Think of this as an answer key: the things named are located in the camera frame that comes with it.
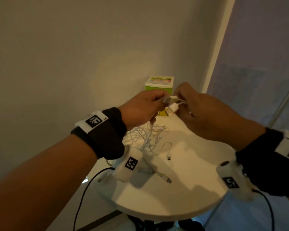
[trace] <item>table surface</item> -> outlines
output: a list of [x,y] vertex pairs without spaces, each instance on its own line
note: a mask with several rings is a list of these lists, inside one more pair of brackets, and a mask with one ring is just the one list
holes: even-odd
[[[144,158],[172,183],[156,174],[138,171],[126,183],[109,174],[98,184],[99,193],[118,210],[145,220],[183,220],[213,208],[227,192],[216,166],[234,159],[234,150],[224,143],[195,135],[176,115],[157,117],[156,124],[170,129],[163,133],[156,149],[171,141],[171,160],[167,160],[167,151],[159,155],[144,154]],[[139,168],[146,167],[142,160]]]

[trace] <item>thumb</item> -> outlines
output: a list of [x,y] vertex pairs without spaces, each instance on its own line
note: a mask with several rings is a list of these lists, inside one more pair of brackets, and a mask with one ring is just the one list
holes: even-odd
[[162,97],[162,98],[159,98],[158,100],[156,101],[153,101],[154,103],[154,108],[155,108],[155,111],[158,112],[158,111],[163,111],[166,107],[167,107],[167,104],[165,104],[163,101],[164,101],[164,98],[165,97]]
[[186,104],[181,104],[179,106],[176,115],[186,124],[188,125],[193,121],[193,117],[191,116],[188,106]]

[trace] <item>box lid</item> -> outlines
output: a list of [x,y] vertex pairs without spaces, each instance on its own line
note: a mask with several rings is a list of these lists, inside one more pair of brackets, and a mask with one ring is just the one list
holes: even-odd
[[172,88],[173,87],[173,76],[151,76],[148,81],[145,83],[146,86],[151,87],[164,87]]

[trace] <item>left hand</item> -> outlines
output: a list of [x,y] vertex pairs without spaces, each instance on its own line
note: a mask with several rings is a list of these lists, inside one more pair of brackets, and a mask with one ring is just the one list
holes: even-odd
[[153,124],[158,111],[163,111],[167,106],[163,103],[165,96],[169,96],[169,93],[162,89],[142,91],[121,105],[119,110],[127,131],[148,121]]

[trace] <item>hand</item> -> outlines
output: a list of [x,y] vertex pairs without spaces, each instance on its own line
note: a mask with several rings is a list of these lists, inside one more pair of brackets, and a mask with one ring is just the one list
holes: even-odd
[[240,151],[265,133],[261,124],[240,116],[213,96],[196,92],[188,83],[180,84],[174,93],[186,101],[177,116],[204,139],[227,143]]
[[163,111],[167,106],[163,103],[164,96],[169,96],[169,94],[162,89],[142,91],[121,105],[119,110],[127,131],[148,121],[153,124],[158,112]]

